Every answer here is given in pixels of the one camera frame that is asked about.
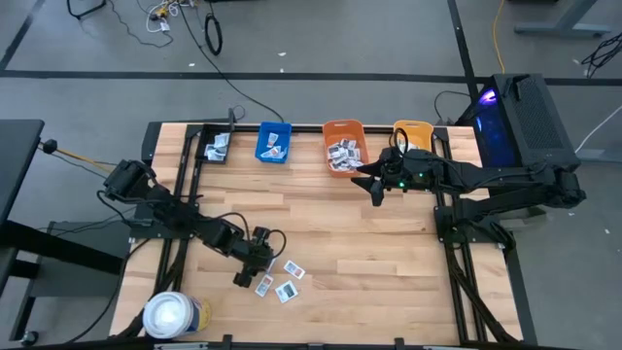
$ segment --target concrete floor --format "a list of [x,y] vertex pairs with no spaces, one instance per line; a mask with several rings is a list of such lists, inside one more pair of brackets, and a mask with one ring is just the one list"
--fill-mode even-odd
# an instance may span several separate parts
[[[76,12],[94,0],[75,0]],[[0,52],[7,48],[35,0],[4,0],[0,13]],[[145,31],[145,15],[134,1],[117,0],[117,10],[144,41],[163,43]],[[458,7],[475,74],[499,72],[490,27],[497,2],[459,0]],[[542,73],[548,78],[581,78],[582,59],[598,41],[517,36],[513,23],[558,18],[558,5],[507,3],[499,23],[499,42],[507,72]],[[451,18],[444,1],[433,0],[258,0],[214,5],[225,45],[216,63],[229,72],[401,73],[462,76]],[[9,70],[213,72],[180,18],[172,18],[169,47],[143,47],[125,35],[110,5],[82,25],[66,14],[63,1],[48,0],[11,60]],[[204,14],[206,7],[200,10]],[[585,21],[622,30],[622,3],[601,0]],[[196,16],[190,25],[202,37]],[[281,57],[278,53],[287,53]],[[622,78],[622,55],[597,78]],[[396,82],[235,81],[240,89],[278,110],[291,123],[323,123],[355,118],[364,123],[416,119],[435,123],[432,102],[444,89],[465,85]],[[619,106],[622,87],[551,87],[551,93],[576,146]],[[150,121],[219,118],[236,104],[247,122],[274,117],[238,95],[222,81],[13,79],[0,78],[5,119],[46,121],[43,138],[100,160],[138,158]],[[455,119],[467,106],[461,96],[439,101],[443,116]],[[615,147],[622,118],[612,120],[587,145]],[[551,211],[543,227],[520,232],[519,254],[526,288],[542,345],[580,349],[616,348],[622,304],[622,166],[585,163],[578,170],[588,199],[568,211]],[[60,160],[38,154],[17,198],[11,218],[43,227],[55,221],[98,221],[110,216],[94,196],[101,179]],[[123,238],[119,244],[125,244]],[[10,281],[0,299],[0,317],[8,324],[23,281]],[[41,299],[29,329],[42,332],[41,343],[57,343],[81,332],[104,307],[104,297]],[[85,339],[107,334],[109,312]],[[0,345],[8,329],[0,327]]]

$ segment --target wooden tabletop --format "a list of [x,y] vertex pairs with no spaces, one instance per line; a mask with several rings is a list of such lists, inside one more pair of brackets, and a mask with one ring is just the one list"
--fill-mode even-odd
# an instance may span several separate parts
[[[155,149],[153,168],[171,191],[185,130],[184,123],[163,124]],[[472,129],[448,127],[448,133],[453,158],[480,165]],[[377,159],[388,136],[365,138],[370,159]],[[434,195],[387,192],[383,205],[373,207],[369,194],[349,179],[330,177],[322,134],[293,134],[285,164],[258,161],[256,143],[255,133],[234,133],[227,164],[204,165],[200,210],[209,216],[240,212],[251,230],[281,229],[287,249],[273,268],[271,290],[261,298],[254,293],[261,274],[249,289],[233,285],[242,263],[194,239],[182,292],[209,300],[214,314],[205,331],[184,339],[221,341],[230,333],[233,341],[244,342],[391,344],[403,337],[406,344],[459,343],[444,249],[435,234]],[[282,238],[274,234],[270,244],[278,250]],[[152,293],[161,245],[149,242],[127,264],[111,334],[123,330]],[[502,251],[488,243],[472,244],[471,251],[480,295],[506,330],[522,338]],[[306,270],[302,280],[283,269],[287,260]],[[282,304],[273,290],[288,280],[299,295]],[[463,299],[474,338],[470,304]]]

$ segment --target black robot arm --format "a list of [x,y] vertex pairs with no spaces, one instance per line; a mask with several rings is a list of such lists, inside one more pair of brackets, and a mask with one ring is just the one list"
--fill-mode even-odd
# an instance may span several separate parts
[[176,198],[159,184],[156,174],[146,164],[123,160],[104,182],[105,195],[126,204],[147,204],[156,220],[174,231],[191,232],[214,251],[234,257],[243,263],[233,283],[248,288],[258,272],[266,270],[274,252],[267,243],[270,230],[255,227],[252,237],[244,238],[245,230],[223,219],[201,215],[198,208]]
[[424,150],[409,150],[402,154],[396,147],[390,147],[382,151],[378,161],[357,170],[370,175],[352,181],[371,194],[374,206],[382,203],[384,190],[391,189],[450,194],[470,193],[482,188],[506,190],[479,201],[457,200],[454,203],[457,220],[476,220],[489,214],[539,204],[571,208],[585,199],[576,175],[546,162],[516,168],[481,168]]

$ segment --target white container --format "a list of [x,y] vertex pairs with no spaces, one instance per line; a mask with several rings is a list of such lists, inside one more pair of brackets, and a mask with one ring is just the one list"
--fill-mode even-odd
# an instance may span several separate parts
[[209,304],[177,292],[164,292],[145,305],[143,326],[158,339],[169,339],[200,332],[210,321]]

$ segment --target purple light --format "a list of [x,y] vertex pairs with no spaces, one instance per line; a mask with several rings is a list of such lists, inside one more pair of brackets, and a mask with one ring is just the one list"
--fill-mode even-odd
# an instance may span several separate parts
[[489,89],[479,98],[479,104],[489,106],[497,103],[497,95],[493,89]]

